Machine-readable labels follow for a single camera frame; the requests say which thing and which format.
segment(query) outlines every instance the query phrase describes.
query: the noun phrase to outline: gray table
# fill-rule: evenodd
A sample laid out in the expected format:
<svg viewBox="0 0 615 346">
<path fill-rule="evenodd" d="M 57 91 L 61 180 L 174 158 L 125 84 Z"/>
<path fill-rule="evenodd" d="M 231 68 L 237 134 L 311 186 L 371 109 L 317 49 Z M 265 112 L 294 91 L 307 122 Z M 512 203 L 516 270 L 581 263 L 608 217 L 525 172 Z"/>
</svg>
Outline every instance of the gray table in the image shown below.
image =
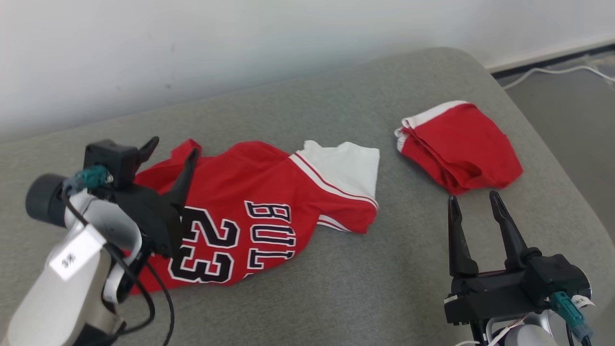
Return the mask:
<svg viewBox="0 0 615 346">
<path fill-rule="evenodd" d="M 454 345 L 469 339 L 469 328 L 446 324 L 442 307 L 451 279 L 447 193 L 396 152 L 392 135 L 403 117 L 449 100 L 477 104 L 509 136 L 525 169 L 501 192 L 510 213 L 528 244 L 583 268 L 594 301 L 605 306 L 613 296 L 615 248 L 604 227 L 496 81 L 469 55 L 441 48 L 0 146 L 0 328 L 64 234 L 26 216 L 29 184 L 44 172 L 78 170 L 84 145 L 94 140 L 139 145 L 159 135 L 151 164 L 187 138 L 207 155 L 244 140 L 289 153 L 307 139 L 381 150 L 381 208 L 369 234 L 319 227 L 307 249 L 280 267 L 230 288 L 173 290 L 172 345 Z M 472 191 L 459 202 L 480 269 L 503 268 L 488 191 Z M 168 313 L 164 296 L 153 296 L 153 325 L 119 345 L 162 342 Z M 121 310 L 129 323 L 146 316 L 141 297 Z"/>
</svg>

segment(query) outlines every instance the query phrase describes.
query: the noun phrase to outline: clothing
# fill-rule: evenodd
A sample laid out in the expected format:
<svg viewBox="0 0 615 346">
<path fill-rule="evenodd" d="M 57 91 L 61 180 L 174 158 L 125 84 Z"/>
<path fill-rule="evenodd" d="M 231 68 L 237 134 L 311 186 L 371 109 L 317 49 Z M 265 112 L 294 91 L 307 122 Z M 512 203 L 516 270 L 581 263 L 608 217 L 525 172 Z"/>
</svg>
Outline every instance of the clothing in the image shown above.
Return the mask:
<svg viewBox="0 0 615 346">
<path fill-rule="evenodd" d="M 450 193 L 505 188 L 523 169 L 508 138 L 475 105 L 450 101 L 402 120 L 397 149 Z"/>
<path fill-rule="evenodd" d="M 188 140 L 135 183 L 165 193 L 195 147 Z M 349 142 L 322 148 L 307 141 L 290 156 L 263 142 L 243 142 L 201 157 L 183 211 L 179 256 L 149 262 L 169 289 L 231 285 L 296 256 L 317 224 L 366 233 L 378 210 L 378 162 L 378 149 Z M 148 291 L 161 289 L 149 271 L 140 279 Z"/>
</svg>

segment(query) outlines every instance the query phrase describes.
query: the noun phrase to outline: folded red cloth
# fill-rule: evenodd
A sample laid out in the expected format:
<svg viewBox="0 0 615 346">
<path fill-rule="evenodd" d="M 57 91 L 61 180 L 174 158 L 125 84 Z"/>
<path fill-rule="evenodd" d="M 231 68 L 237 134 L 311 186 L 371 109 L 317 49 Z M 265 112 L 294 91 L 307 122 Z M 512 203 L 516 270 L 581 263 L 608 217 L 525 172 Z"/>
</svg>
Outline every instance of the folded red cloth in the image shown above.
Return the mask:
<svg viewBox="0 0 615 346">
<path fill-rule="evenodd" d="M 523 173 L 506 135 L 471 103 L 445 102 L 402 125 L 397 149 L 454 195 L 505 188 Z"/>
</svg>

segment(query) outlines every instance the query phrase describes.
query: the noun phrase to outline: teal connector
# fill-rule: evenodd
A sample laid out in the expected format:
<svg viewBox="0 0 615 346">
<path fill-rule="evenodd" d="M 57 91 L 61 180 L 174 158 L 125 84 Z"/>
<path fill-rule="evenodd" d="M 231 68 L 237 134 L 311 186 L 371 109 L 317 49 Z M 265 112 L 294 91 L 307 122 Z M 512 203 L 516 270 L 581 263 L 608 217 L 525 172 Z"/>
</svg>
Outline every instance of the teal connector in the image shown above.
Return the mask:
<svg viewBox="0 0 615 346">
<path fill-rule="evenodd" d="M 79 171 L 75 173 L 73 179 L 77 183 L 77 190 L 79 191 L 84 188 L 97 188 L 113 181 L 113 177 L 109 175 L 107 168 L 101 165 L 88 167 L 83 171 Z"/>
<path fill-rule="evenodd" d="M 581 342 L 586 336 L 591 338 L 593 331 L 587 323 L 579 309 L 568 297 L 566 292 L 556 292 L 550 297 L 551 309 L 560 315 L 568 326 L 577 341 Z"/>
</svg>

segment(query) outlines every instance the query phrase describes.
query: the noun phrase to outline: black baseboard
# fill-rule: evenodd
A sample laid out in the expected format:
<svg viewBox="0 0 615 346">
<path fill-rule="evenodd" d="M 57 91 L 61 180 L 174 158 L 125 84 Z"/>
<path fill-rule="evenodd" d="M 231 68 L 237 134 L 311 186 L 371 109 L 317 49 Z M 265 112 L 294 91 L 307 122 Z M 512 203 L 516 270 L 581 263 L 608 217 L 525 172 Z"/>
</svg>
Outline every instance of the black baseboard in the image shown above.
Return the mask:
<svg viewBox="0 0 615 346">
<path fill-rule="evenodd" d="M 491 75 L 495 79 L 504 78 L 504 77 L 513 76 L 519 73 L 525 73 L 527 71 L 530 71 L 532 68 L 536 68 L 536 67 L 545 68 L 547 66 L 554 65 L 556 63 L 565 62 L 567 60 L 571 60 L 575 58 L 580 58 L 586 54 L 596 55 L 596 54 L 608 52 L 611 50 L 615 50 L 615 44 L 609 44 L 607 46 L 583 50 L 582 52 L 572 53 L 572 54 L 564 55 L 562 57 L 557 57 L 557 58 L 548 59 L 548 60 L 541 61 L 541 62 L 531 63 L 529 65 L 523 65 L 523 66 L 511 68 L 505 71 L 495 72 L 495 73 L 492 73 Z"/>
</svg>

